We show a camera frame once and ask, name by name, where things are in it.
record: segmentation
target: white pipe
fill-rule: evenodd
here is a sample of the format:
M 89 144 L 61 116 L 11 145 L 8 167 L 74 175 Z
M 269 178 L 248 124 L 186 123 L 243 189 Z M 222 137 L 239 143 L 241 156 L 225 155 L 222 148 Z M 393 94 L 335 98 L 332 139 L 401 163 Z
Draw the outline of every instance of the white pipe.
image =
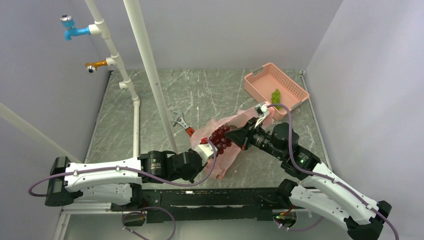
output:
M 128 89 L 129 93 L 131 94 L 132 103 L 134 105 L 132 156 L 136 157 L 139 155 L 140 152 L 140 98 L 136 93 L 133 81 L 131 81 L 130 76 L 128 76 L 127 70 L 124 66 L 124 61 L 122 60 L 121 55 L 115 47 L 114 41 L 112 41 L 108 25 L 106 25 L 105 20 L 102 18 L 102 15 L 100 14 L 99 9 L 96 6 L 96 3 L 94 2 L 94 0 L 85 0 L 85 4 L 87 4 L 87 7 L 94 18 L 94 24 L 101 32 L 101 38 L 104 39 L 104 42 L 106 43 L 107 48 L 110 51 L 110 57 L 113 59 L 118 71 L 122 75 L 123 82 L 119 83 L 119 87 L 121 89 Z
M 152 48 L 149 42 L 145 21 L 143 19 L 142 9 L 138 0 L 123 0 L 126 13 L 128 14 L 129 23 L 134 32 L 135 41 L 140 51 L 141 59 L 147 73 L 151 91 L 165 129 L 166 137 L 171 149 L 178 153 L 177 144 L 175 142 L 174 133 L 169 120 L 168 108 L 165 104 L 164 93 L 162 92 L 161 82 L 159 81 L 158 70 L 156 69 L 155 60 L 153 58 Z
M 140 153 L 140 105 L 134 104 L 134 134 L 132 141 L 132 156 L 137 157 Z
M 0 117 L 2 117 L 6 121 L 8 121 L 10 124 L 15 126 L 15 128 L 26 133 L 31 138 L 44 144 L 46 147 L 54 150 L 56 153 L 60 154 L 61 156 L 68 157 L 69 160 L 71 160 L 71 162 L 81 163 L 80 160 L 78 160 L 72 154 L 67 152 L 65 149 L 61 148 L 61 146 L 57 145 L 53 140 L 48 138 L 46 135 L 40 132 L 37 128 L 33 127 L 31 124 L 29 124 L 27 121 L 22 119 L 20 116 L 18 116 L 16 113 L 10 110 L 7 106 L 3 105 L 1 102 L 0 102 Z

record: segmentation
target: gray marble surface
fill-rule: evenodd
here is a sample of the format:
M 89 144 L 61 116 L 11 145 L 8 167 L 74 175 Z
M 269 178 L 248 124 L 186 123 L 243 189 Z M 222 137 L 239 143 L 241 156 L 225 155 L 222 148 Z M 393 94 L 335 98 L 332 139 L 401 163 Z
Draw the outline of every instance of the gray marble surface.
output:
M 185 121 L 195 130 L 211 118 L 221 119 L 246 110 L 258 102 L 244 89 L 244 76 L 251 69 L 159 69 L 158 74 L 171 114 L 181 110 Z M 303 86 L 298 71 L 284 72 Z M 130 70 L 130 77 L 141 99 L 140 153 L 170 150 L 145 70 Z M 103 163 L 132 157 L 133 103 L 130 93 L 118 86 L 122 76 L 114 71 L 106 93 L 99 123 L 94 134 L 88 163 Z M 292 112 L 293 129 L 299 134 L 299 144 L 324 159 L 312 111 L 307 102 Z M 287 117 L 274 124 L 287 121 Z M 190 148 L 189 135 L 180 125 L 174 128 L 180 152 Z M 252 147 L 242 151 L 226 172 L 224 179 L 208 179 L 193 188 L 260 188 L 276 187 L 283 179 L 292 179 L 280 168 L 280 162 Z M 180 188 L 168 184 L 143 184 L 144 189 Z

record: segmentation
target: pink plastic bag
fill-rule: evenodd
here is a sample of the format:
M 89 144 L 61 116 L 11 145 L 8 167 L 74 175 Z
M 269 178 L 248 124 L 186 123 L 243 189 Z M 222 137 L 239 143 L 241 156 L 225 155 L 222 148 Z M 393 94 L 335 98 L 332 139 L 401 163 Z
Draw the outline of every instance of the pink plastic bag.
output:
M 268 116 L 265 121 L 262 123 L 262 127 L 268 127 L 273 124 L 273 115 L 275 112 L 275 109 L 272 107 L 269 109 L 270 116 Z M 211 134 L 221 127 L 224 124 L 228 125 L 235 125 L 238 128 L 243 127 L 248 120 L 250 120 L 253 117 L 258 117 L 258 114 L 256 113 L 255 109 L 253 107 L 247 109 L 247 110 L 239 110 L 236 115 L 225 117 L 219 120 L 216 120 L 215 118 L 212 118 L 205 127 L 202 127 L 198 130 L 196 130 L 193 135 L 190 138 L 191 148 L 195 148 L 203 138 L 209 138 Z M 224 153 L 222 155 L 219 155 L 216 158 L 216 164 L 215 168 L 212 171 L 212 174 L 209 176 L 209 178 L 214 179 L 223 179 L 226 171 L 228 168 L 233 164 L 234 160 L 237 157 L 237 154 L 239 154 L 241 149 L 235 145 L 234 143 L 225 149 Z M 204 171 L 208 173 L 211 170 L 213 159 L 210 159 L 204 168 Z

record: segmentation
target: bunch of grapes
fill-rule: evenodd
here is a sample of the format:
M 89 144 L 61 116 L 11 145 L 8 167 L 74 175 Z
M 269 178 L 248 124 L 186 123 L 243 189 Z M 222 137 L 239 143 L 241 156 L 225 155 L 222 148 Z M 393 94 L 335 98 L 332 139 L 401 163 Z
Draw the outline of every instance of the bunch of grapes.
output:
M 212 135 L 209 137 L 209 141 L 215 145 L 215 147 L 218 149 L 217 157 L 220 154 L 224 153 L 224 150 L 228 147 L 231 147 L 231 140 L 224 135 L 225 132 L 228 132 L 231 130 L 231 127 L 227 124 L 220 126 L 218 129 L 216 129 L 214 132 L 212 132 Z

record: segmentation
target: plastic basket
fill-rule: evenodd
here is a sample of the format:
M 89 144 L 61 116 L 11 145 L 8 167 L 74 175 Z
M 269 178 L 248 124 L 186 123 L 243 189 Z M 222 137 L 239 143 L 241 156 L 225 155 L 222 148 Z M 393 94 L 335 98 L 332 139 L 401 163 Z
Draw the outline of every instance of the plastic basket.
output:
M 244 89 L 258 102 L 271 103 L 271 94 L 280 91 L 280 103 L 290 112 L 309 98 L 309 93 L 287 76 L 273 63 L 267 63 L 244 76 Z M 284 108 L 275 109 L 274 118 L 280 120 L 287 112 Z

